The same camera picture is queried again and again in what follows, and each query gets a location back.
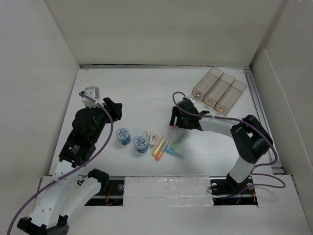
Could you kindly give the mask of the green highlighter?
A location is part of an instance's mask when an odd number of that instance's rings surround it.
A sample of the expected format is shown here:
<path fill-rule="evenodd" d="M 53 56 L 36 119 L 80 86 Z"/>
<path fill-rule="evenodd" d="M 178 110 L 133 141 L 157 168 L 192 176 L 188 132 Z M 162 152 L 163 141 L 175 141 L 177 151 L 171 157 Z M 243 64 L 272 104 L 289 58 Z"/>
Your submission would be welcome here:
<path fill-rule="evenodd" d="M 176 150 L 187 139 L 187 135 L 179 136 L 172 144 L 171 149 Z"/>

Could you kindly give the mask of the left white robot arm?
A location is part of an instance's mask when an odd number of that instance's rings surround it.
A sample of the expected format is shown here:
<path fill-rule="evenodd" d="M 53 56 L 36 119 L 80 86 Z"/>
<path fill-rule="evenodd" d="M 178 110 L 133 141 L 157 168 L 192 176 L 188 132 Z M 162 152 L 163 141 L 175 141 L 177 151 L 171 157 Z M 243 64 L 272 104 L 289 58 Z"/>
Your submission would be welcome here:
<path fill-rule="evenodd" d="M 106 124 L 112 125 L 122 118 L 122 104 L 106 97 L 100 103 L 94 98 L 82 99 L 85 107 L 79 110 L 60 154 L 53 181 L 36 192 L 43 196 L 33 212 L 20 218 L 17 227 L 28 235 L 66 235 L 69 220 L 94 195 L 109 189 L 109 175 L 93 169 L 77 190 L 77 177 L 84 167 L 98 156 L 104 147 L 96 150 L 96 143 Z"/>

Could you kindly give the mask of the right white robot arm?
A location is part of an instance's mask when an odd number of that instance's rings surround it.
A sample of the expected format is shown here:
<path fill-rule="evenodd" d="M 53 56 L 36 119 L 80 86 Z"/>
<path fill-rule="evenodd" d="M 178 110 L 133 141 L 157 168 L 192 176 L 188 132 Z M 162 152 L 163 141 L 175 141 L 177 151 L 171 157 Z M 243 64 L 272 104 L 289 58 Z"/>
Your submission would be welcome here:
<path fill-rule="evenodd" d="M 208 192 L 216 196 L 241 193 L 248 187 L 252 170 L 273 147 L 273 140 L 255 116 L 248 115 L 243 119 L 213 116 L 208 111 L 199 112 L 187 98 L 172 108 L 169 125 L 214 132 L 233 139 L 239 156 L 226 179 L 209 187 Z"/>

